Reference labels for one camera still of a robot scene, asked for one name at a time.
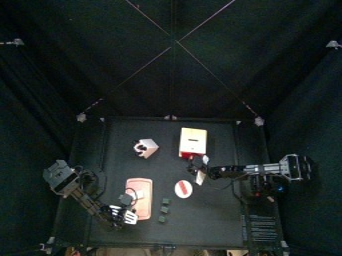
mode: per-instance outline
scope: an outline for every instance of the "black table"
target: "black table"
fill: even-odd
[[[180,128],[207,130],[209,164],[260,164],[267,161],[263,131],[252,122],[227,120],[91,119],[80,123],[69,165],[100,168],[107,176],[100,201],[119,204],[125,180],[148,178],[153,182],[152,214],[137,225],[105,231],[72,198],[61,199],[53,235],[61,244],[96,247],[181,246],[242,248],[243,223],[240,201],[228,179],[193,184],[192,195],[180,199],[173,192],[179,180],[193,181],[185,171],[187,161],[177,156]],[[136,139],[152,138],[159,150],[148,158],[133,153]],[[171,199],[167,222],[157,221],[163,198]]]

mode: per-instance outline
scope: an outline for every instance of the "black curtain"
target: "black curtain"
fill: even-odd
[[[0,41],[12,41],[14,30],[0,20]],[[48,240],[57,196],[41,174],[57,158],[67,159],[76,120],[24,46],[0,46],[0,67],[2,255]]]
[[[331,49],[268,119],[272,161],[288,153],[315,162],[312,180],[292,183],[280,200],[291,255],[342,252],[342,51]]]

